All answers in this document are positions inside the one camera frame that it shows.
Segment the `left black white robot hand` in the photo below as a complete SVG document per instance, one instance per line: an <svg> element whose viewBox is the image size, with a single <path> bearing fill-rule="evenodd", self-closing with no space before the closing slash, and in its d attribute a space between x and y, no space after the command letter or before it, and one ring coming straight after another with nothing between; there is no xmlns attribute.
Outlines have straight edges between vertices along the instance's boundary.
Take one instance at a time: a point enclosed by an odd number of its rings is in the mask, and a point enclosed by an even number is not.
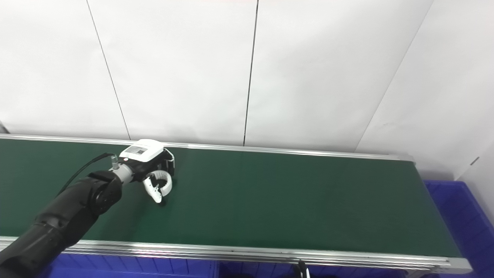
<svg viewBox="0 0 494 278"><path fill-rule="evenodd" d="M159 141L140 139L113 160L111 171L123 185L139 182L157 203L164 202L173 188L174 155Z"/></svg>

